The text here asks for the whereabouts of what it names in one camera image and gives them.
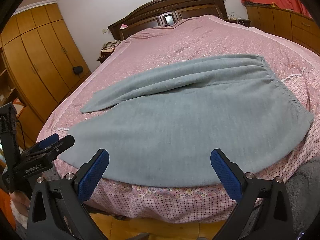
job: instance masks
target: wooden headboard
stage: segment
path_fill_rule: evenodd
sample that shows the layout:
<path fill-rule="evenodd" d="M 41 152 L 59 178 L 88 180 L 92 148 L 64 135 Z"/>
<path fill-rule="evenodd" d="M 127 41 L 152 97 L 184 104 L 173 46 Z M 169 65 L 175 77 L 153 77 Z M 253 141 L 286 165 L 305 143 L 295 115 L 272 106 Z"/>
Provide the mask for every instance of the wooden headboard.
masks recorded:
<path fill-rule="evenodd" d="M 181 19 L 206 14 L 228 18 L 223 0 L 153 0 L 110 25 L 108 29 L 116 40 L 122 41 L 147 28 L 172 25 Z M 128 27 L 121 30 L 123 24 Z"/>

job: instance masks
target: white wall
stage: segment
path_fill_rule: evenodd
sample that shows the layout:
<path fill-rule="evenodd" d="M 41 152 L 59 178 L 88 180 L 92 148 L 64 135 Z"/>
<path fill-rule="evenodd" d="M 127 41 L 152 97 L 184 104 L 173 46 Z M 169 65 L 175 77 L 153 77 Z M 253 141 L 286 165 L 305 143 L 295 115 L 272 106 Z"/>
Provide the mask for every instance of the white wall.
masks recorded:
<path fill-rule="evenodd" d="M 84 60 L 93 71 L 99 66 L 96 59 L 104 43 L 114 38 L 102 29 L 121 20 L 139 6 L 152 0 L 58 0 L 58 5 L 68 29 Z M 247 19 L 240 0 L 225 0 L 227 13 L 235 12 Z"/>

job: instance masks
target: pink bedsheet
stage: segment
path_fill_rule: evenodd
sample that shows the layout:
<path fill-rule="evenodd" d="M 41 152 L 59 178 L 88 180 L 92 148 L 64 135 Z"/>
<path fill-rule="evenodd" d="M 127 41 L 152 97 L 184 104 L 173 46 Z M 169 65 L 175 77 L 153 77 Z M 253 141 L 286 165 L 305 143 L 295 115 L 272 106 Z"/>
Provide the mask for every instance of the pink bedsheet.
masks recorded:
<path fill-rule="evenodd" d="M 291 41 L 256 28 L 226 23 L 213 16 L 181 20 L 170 27 L 141 31 L 123 41 L 113 55 L 52 113 L 38 140 L 53 133 L 65 136 L 73 124 L 102 112 L 81 114 L 92 94 L 130 75 L 183 60 L 219 54 L 263 55 L 271 69 L 312 113 L 315 120 L 305 140 L 278 163 L 257 174 L 273 179 L 292 176 L 297 168 L 318 155 L 320 57 Z M 64 176 L 76 168 L 57 159 Z M 235 202 L 222 185 L 192 188 L 157 188 L 101 179 L 88 204 L 127 217 L 151 217 L 170 223 L 215 222 L 231 213 Z"/>

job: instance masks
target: metal screw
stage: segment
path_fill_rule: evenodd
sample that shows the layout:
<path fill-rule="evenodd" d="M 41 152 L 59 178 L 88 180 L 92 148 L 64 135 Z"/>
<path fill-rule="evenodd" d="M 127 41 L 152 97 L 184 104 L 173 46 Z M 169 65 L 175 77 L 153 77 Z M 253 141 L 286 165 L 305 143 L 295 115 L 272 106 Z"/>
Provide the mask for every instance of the metal screw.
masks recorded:
<path fill-rule="evenodd" d="M 246 176 L 247 179 L 253 179 L 254 178 L 254 175 L 251 172 L 246 172 L 245 176 Z"/>
<path fill-rule="evenodd" d="M 280 176 L 275 177 L 276 182 L 281 183 L 283 182 L 283 179 Z"/>
<path fill-rule="evenodd" d="M 39 177 L 38 179 L 37 179 L 37 183 L 41 183 L 41 182 L 43 182 L 44 181 L 44 178 L 43 177 Z"/>
<path fill-rule="evenodd" d="M 68 173 L 67 175 L 66 175 L 66 179 L 73 179 L 73 177 L 74 177 L 75 175 L 73 174 L 73 173 Z"/>

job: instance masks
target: nightstand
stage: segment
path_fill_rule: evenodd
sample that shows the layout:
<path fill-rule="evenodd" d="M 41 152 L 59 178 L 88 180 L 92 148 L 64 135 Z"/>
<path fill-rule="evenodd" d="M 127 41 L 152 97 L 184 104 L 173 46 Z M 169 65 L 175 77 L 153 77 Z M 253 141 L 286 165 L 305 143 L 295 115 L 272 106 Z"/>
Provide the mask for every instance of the nightstand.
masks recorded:
<path fill-rule="evenodd" d="M 102 52 L 102 57 L 98 58 L 97 61 L 100 61 L 100 63 L 103 63 L 108 57 L 111 56 L 113 52 Z"/>
<path fill-rule="evenodd" d="M 244 25 L 246 27 L 251 27 L 250 26 L 250 20 L 237 20 L 237 19 L 224 19 L 228 23 L 237 23 L 240 25 Z"/>

